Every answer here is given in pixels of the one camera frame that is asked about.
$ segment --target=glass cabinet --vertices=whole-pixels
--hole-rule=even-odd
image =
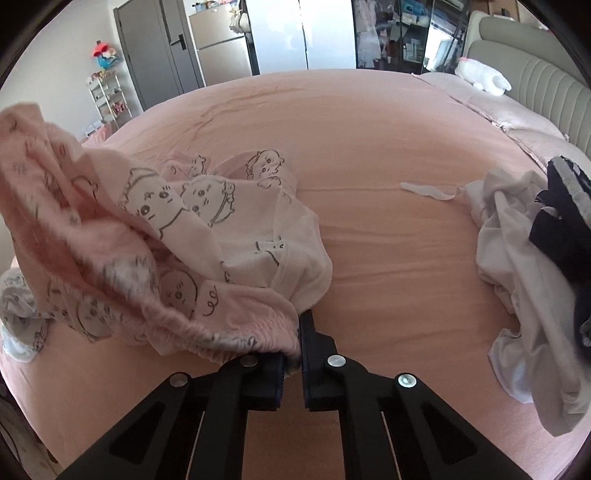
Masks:
[[[470,0],[353,0],[357,68],[444,71],[461,55]]]

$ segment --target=white rack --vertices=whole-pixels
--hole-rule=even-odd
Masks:
[[[121,125],[121,116],[128,114],[129,119],[133,117],[119,79],[114,72],[106,72],[103,78],[95,79],[88,85],[88,90],[95,103],[96,111],[99,112],[100,120],[103,123],[115,122],[117,128]],[[124,109],[115,112],[115,104],[119,102]]]

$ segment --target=red hat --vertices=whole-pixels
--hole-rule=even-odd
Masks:
[[[101,53],[109,49],[109,44],[105,42],[98,41],[96,42],[96,47],[92,51],[93,57],[98,57]]]

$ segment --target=white wardrobe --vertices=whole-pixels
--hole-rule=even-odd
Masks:
[[[354,69],[351,0],[246,0],[259,71]]]

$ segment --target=triangular cutout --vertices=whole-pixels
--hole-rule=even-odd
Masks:
[[[152,437],[164,413],[164,403],[157,402],[125,430],[109,448],[109,453],[139,465],[144,461]]]
[[[432,404],[424,403],[421,410],[431,429],[441,459],[446,465],[453,465],[464,458],[476,455],[476,445]]]

